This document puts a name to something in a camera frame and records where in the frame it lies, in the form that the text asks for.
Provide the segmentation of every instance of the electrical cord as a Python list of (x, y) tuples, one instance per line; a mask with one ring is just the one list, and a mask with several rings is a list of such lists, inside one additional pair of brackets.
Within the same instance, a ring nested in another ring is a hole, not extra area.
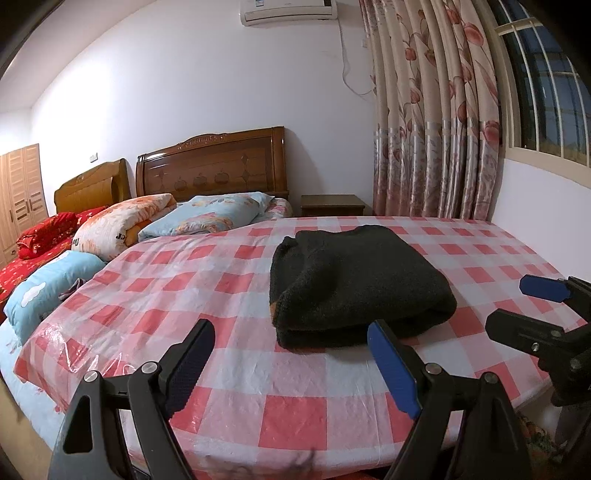
[(359, 92), (356, 92), (353, 89), (353, 87), (347, 83), (346, 73), (345, 72), (346, 72), (347, 65), (350, 68), (351, 67), (351, 64), (349, 63), (349, 58), (347, 57), (347, 49), (345, 48), (345, 38), (343, 36), (343, 25), (341, 25), (341, 23), (340, 23), (340, 17), (337, 17), (336, 21), (339, 24), (340, 50), (341, 50), (342, 55), (343, 55), (343, 83), (345, 84), (345, 86), (349, 90), (351, 90), (351, 92), (353, 92), (358, 97), (363, 98), (365, 95), (368, 95), (369, 93), (373, 92), (374, 89), (370, 89), (369, 91), (367, 91), (365, 93), (359, 93)]

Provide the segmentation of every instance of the curtain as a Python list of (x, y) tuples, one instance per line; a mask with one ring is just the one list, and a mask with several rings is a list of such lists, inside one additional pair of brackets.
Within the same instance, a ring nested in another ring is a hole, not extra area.
[(374, 214), (486, 219), (499, 100), (471, 0), (359, 3), (374, 65)]

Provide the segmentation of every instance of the screw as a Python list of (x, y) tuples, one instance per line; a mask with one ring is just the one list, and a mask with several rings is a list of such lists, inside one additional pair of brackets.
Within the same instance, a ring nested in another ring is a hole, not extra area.
[(98, 376), (99, 376), (98, 373), (96, 373), (94, 370), (91, 370), (90, 372), (86, 372), (84, 374), (84, 381), (85, 382), (94, 382)]
[(579, 368), (581, 368), (581, 362), (579, 361), (578, 358), (571, 358), (570, 359), (570, 369), (571, 370), (578, 370)]
[(425, 365), (425, 372), (431, 375), (439, 375), (443, 371), (443, 368), (437, 364), (427, 364)]
[(156, 362), (146, 362), (142, 365), (142, 372), (145, 374), (153, 374), (158, 369)]
[(486, 372), (484, 374), (484, 381), (486, 383), (497, 383), (499, 381), (499, 377), (497, 377), (493, 372)]

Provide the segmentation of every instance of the carved headboard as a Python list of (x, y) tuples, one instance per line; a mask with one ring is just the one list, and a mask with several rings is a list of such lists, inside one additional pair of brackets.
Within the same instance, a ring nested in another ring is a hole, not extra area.
[(57, 213), (80, 213), (131, 198), (125, 159), (105, 162), (65, 182), (53, 195)]
[(265, 192), (287, 199), (283, 127), (206, 134), (138, 157), (138, 196)]

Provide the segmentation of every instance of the wooden wardrobe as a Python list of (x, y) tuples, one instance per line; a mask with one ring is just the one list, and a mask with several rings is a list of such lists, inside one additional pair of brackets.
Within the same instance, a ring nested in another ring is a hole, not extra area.
[(21, 232), (47, 218), (39, 144), (0, 157), (0, 267), (17, 256)]

